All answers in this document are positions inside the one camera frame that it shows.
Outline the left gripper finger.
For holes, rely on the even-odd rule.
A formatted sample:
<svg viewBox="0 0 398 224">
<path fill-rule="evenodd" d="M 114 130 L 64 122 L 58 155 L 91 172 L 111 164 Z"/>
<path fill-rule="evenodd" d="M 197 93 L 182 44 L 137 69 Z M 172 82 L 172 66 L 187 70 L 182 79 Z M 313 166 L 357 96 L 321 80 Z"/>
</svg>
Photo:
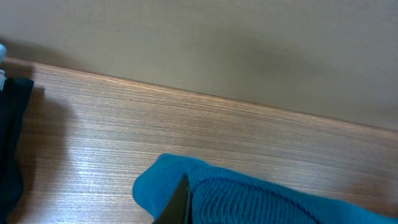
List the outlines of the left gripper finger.
<svg viewBox="0 0 398 224">
<path fill-rule="evenodd" d="M 183 175 L 162 213 L 152 224 L 192 224 L 192 192 Z"/>
</svg>

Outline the blue t-shirt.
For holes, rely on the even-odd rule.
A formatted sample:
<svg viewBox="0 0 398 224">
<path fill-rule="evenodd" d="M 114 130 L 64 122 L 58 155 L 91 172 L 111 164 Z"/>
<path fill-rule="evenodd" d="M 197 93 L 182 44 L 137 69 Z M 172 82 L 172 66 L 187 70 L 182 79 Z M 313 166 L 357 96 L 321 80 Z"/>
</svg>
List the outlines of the blue t-shirt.
<svg viewBox="0 0 398 224">
<path fill-rule="evenodd" d="M 136 203 L 156 219 L 188 177 L 192 223 L 397 223 L 353 204 L 317 197 L 205 161 L 162 154 L 134 182 Z"/>
</svg>

